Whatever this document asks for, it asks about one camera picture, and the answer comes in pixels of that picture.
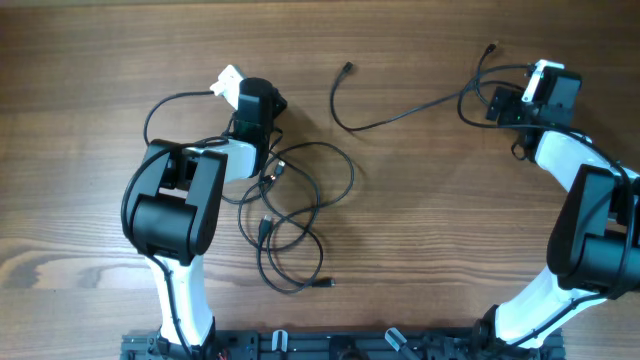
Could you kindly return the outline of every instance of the wood grain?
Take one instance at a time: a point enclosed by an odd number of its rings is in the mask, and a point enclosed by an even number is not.
[[[640,167],[640,7],[605,1],[304,2],[0,10],[0,353],[7,359],[112,359],[120,336],[155,329],[151,274],[121,233],[122,192],[139,164],[142,121],[162,97],[207,88],[229,63],[269,79],[289,101],[283,147],[328,141],[357,166],[353,192],[320,214],[331,290],[282,296],[223,205],[205,262],[220,329],[468,326],[544,266],[564,201],[559,185],[509,154],[514,134],[462,124],[453,103],[350,135],[328,112],[345,61],[357,72],[336,102],[366,124],[463,86],[486,45],[488,65],[539,58],[584,77],[575,125]],[[523,81],[520,73],[505,74]],[[469,99],[469,116],[482,109]],[[151,137],[217,134],[230,107],[184,99],[156,115]],[[322,149],[292,154],[340,193],[347,168]],[[248,182],[225,192],[239,195]],[[293,174],[277,206],[309,203]],[[255,234],[264,208],[245,221]],[[284,228],[279,242],[295,235]],[[310,243],[279,260],[312,271]],[[570,359],[634,359],[632,294],[565,326]]]

